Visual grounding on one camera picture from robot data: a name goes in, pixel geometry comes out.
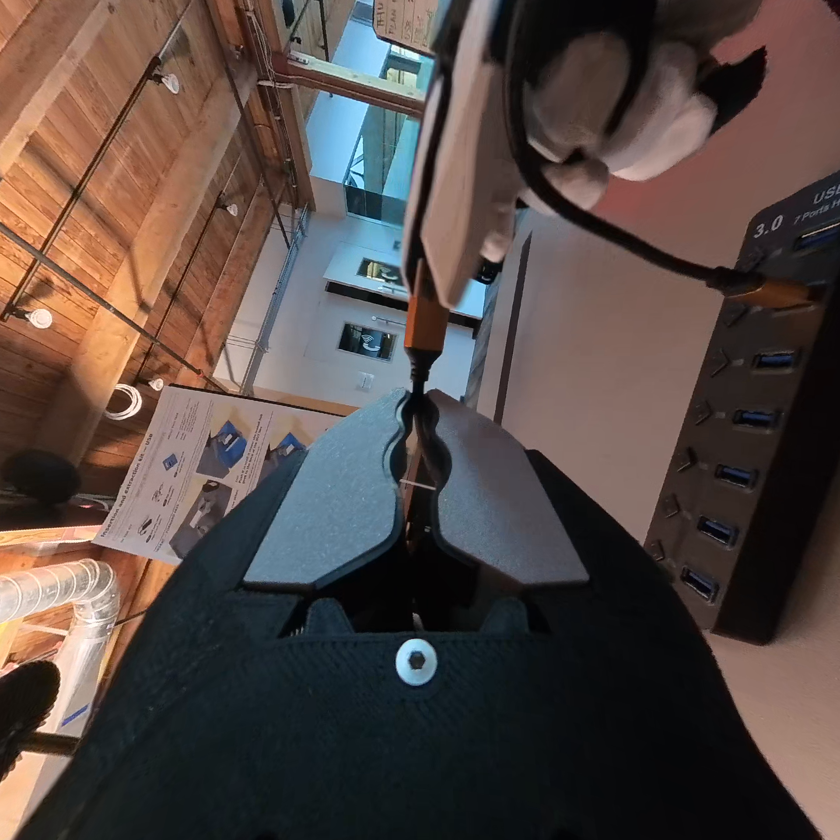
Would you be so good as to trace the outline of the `handwritten whiteboard sign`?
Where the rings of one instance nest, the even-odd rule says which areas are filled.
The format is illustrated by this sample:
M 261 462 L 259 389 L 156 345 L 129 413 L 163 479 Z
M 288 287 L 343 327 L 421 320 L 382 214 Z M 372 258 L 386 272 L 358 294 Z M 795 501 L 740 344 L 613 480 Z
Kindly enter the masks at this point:
M 450 1 L 373 1 L 376 36 L 420 55 L 433 57 L 434 39 Z

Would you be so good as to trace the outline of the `silver ventilation duct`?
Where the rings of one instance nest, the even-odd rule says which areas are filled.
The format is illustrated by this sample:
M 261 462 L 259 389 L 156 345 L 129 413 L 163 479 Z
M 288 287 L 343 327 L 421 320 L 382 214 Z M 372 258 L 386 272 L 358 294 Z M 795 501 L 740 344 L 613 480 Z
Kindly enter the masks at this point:
M 119 617 L 117 575 L 91 559 L 58 563 L 1 578 L 1 623 L 16 622 L 70 605 L 73 616 L 53 663 L 58 697 L 44 725 L 47 732 L 80 737 L 97 694 L 100 670 Z

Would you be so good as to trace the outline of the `black cable orange plugs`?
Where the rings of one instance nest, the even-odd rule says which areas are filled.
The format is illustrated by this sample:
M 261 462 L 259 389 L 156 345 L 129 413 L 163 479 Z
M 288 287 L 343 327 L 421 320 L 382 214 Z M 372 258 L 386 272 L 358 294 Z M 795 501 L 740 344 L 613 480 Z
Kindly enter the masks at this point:
M 573 206 L 555 192 L 542 172 L 548 162 L 529 143 L 524 116 L 528 82 L 550 59 L 549 43 L 567 46 L 578 31 L 577 13 L 572 23 L 561 23 L 560 14 L 572 8 L 573 2 L 515 2 L 505 43 L 503 102 L 505 124 L 512 159 L 521 176 L 523 187 L 520 203 L 546 214 L 553 214 L 601 240 L 624 249 L 652 266 L 698 280 L 725 298 L 754 296 L 760 306 L 791 305 L 808 297 L 808 288 L 797 282 L 768 278 L 753 270 L 712 268 L 680 259 L 657 248 L 638 236 L 610 224 L 591 211 Z M 412 366 L 413 397 L 411 417 L 419 435 L 421 450 L 435 478 L 440 478 L 436 445 L 432 444 L 431 403 L 424 395 L 428 374 L 443 352 L 448 320 L 447 309 L 435 293 L 423 261 L 416 268 L 416 293 L 408 287 L 408 313 L 404 345 Z

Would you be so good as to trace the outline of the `black usb hub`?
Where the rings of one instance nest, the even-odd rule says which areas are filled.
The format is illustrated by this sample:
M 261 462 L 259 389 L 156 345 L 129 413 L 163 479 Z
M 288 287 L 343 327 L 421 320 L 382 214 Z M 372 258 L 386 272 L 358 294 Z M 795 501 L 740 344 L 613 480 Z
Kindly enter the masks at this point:
M 808 297 L 725 298 L 644 547 L 700 629 L 766 645 L 838 464 L 838 172 L 759 211 L 737 268 Z

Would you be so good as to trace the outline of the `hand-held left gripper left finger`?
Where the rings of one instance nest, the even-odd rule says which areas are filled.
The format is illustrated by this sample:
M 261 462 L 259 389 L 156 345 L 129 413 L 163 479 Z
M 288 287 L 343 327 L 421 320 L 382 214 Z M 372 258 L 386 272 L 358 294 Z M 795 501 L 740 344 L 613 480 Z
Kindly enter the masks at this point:
M 324 589 L 400 537 L 408 391 L 395 389 L 346 416 L 309 447 L 244 583 Z

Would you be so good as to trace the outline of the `instruction poster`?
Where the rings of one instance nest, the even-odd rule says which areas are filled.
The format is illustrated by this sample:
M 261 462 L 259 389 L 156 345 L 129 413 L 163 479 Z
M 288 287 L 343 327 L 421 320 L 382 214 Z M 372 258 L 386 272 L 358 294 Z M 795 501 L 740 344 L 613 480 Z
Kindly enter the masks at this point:
M 179 564 L 341 415 L 168 385 L 92 543 Z

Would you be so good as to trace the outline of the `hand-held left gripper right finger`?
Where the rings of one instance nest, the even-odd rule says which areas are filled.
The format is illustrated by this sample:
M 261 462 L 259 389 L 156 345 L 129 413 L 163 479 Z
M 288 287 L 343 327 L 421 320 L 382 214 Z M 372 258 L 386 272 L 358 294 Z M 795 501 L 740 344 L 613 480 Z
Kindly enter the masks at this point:
M 516 586 L 590 580 L 524 447 L 487 416 L 430 391 L 436 535 L 443 547 Z

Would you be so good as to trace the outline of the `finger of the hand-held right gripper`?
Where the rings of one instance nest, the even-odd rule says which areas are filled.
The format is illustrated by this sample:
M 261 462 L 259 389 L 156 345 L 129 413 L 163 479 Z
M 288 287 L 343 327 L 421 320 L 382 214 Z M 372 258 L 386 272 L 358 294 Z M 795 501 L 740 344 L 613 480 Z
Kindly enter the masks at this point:
M 504 261 L 523 187 L 503 102 L 515 2 L 448 2 L 434 41 L 404 216 L 402 267 L 416 293 L 423 261 L 438 302 L 455 308 L 483 261 Z

